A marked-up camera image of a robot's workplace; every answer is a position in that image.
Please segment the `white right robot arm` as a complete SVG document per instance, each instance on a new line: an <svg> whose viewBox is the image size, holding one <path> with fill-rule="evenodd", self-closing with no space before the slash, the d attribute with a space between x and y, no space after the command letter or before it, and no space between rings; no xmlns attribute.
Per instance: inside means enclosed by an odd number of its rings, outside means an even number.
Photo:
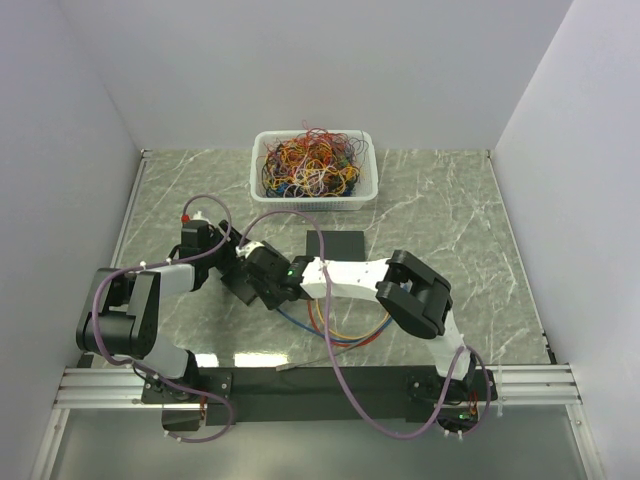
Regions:
<svg viewBox="0 0 640 480"><path fill-rule="evenodd" d="M473 390L477 360L456 325L451 284L413 254L396 250L375 261L312 256L289 261L255 241L236 254L247 283L268 309L329 297L376 302L403 331L427 342L445 395L461 399Z"/></svg>

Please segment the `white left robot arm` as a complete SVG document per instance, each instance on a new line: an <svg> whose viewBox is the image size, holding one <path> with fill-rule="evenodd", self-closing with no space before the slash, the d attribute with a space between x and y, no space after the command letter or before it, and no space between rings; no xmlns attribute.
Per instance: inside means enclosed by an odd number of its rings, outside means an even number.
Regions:
<svg viewBox="0 0 640 480"><path fill-rule="evenodd" d="M92 321L96 311L104 347L114 360L134 362L166 378L167 392L180 402L194 399L201 388L195 355L158 333L160 300L200 289L212 269L230 272L239 263L240 240L226 220L214 226L191 219L163 265L126 273L99 269L76 327L76 345L83 352L101 353Z"/></svg>

